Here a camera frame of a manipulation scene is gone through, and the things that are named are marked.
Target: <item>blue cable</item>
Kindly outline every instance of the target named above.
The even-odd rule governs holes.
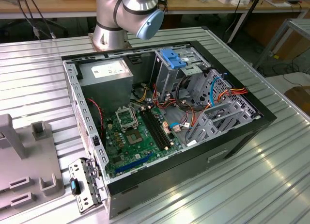
[[[172,123],[172,124],[170,125],[170,128],[172,128],[173,126],[177,126],[177,125],[179,125],[179,123]]]
[[[216,77],[213,82],[212,82],[212,85],[211,85],[211,89],[210,89],[210,101],[211,101],[211,104],[212,104],[212,107],[215,106],[214,104],[214,101],[213,101],[213,90],[214,90],[214,84],[215,82],[220,79],[221,77]]]

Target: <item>metal worktable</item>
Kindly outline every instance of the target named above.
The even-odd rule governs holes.
[[[88,37],[0,45],[0,114],[14,127],[44,120],[52,125],[65,195],[3,223],[309,223],[309,118],[278,94],[210,31],[160,31],[149,41],[130,35],[134,47],[198,40],[276,116],[237,155],[113,220],[103,207],[80,216],[67,165],[84,157],[61,55],[93,52]]]
[[[257,62],[254,64],[253,67],[257,69],[264,62],[264,60],[266,59],[272,47],[279,41],[279,39],[283,36],[285,32],[287,34],[288,32],[292,33],[293,31],[299,33],[303,37],[310,40],[310,19],[287,19],[285,20],[284,23],[279,28],[279,30],[274,35],[274,37],[270,40],[270,42],[268,43],[267,47],[264,49],[262,54],[259,56]],[[286,39],[287,38],[282,37],[278,45],[279,44],[283,45]]]

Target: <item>sticker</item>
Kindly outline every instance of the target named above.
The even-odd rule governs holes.
[[[192,145],[194,145],[196,143],[197,143],[196,140],[192,140],[189,144],[187,144],[187,146],[192,146]]]
[[[105,76],[123,74],[126,73],[126,70],[120,62],[113,62],[110,64],[94,66],[92,72],[97,79]]]

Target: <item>wooden desk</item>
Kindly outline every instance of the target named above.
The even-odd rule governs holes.
[[[52,17],[85,17],[96,16],[96,2],[93,1],[63,1],[63,0],[34,0],[40,11],[46,18]],[[28,2],[34,17],[39,18],[33,4]],[[251,3],[247,6],[240,5],[238,13],[246,13]],[[168,0],[169,15],[173,14],[220,14],[233,13],[236,6],[222,4],[217,0],[201,2],[199,0]],[[277,13],[277,12],[305,12],[310,9],[310,3],[303,2],[301,8],[298,4],[291,7],[277,8],[267,2],[260,2],[256,13]],[[0,19],[24,18],[17,5],[0,0]]]

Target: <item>green circuit board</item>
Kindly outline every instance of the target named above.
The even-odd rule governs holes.
[[[153,115],[156,118],[156,124],[163,130],[162,122],[164,122],[164,118],[159,109],[155,107],[149,112],[150,113],[148,114]],[[143,164],[173,154],[181,148],[177,138],[172,133],[166,134],[164,132],[165,137],[170,142],[170,146],[165,150],[159,148],[152,137],[150,130],[147,128],[147,126],[150,125],[147,125],[144,122],[144,120],[147,122],[148,120],[143,120],[143,113],[138,111],[135,111],[134,113],[139,125],[136,129],[129,128],[125,132],[122,131],[116,115],[104,119],[107,139],[106,153],[109,158],[106,172],[111,178],[139,168]],[[120,169],[123,169],[124,166],[126,167],[128,165],[131,165],[130,168],[119,171]]]

